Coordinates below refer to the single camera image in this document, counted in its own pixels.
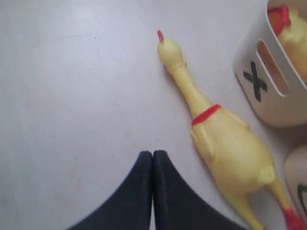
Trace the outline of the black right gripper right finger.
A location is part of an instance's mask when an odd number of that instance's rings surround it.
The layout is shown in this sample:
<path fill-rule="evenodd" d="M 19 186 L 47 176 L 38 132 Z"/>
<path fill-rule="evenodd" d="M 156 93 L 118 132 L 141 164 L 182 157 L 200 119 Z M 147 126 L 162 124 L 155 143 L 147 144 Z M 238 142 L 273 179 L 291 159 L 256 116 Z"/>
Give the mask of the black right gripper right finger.
<path fill-rule="evenodd" d="M 157 230 L 243 230 L 186 183 L 164 150 L 153 153 L 153 207 Z"/>

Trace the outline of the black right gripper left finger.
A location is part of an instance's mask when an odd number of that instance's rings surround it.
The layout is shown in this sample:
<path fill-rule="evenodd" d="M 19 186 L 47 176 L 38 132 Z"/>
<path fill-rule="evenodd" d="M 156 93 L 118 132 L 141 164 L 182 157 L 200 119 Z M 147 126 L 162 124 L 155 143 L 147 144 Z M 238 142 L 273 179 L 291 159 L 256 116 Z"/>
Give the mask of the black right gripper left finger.
<path fill-rule="evenodd" d="M 71 230 L 148 230 L 152 211 L 153 156 L 139 153 L 117 190 Z"/>

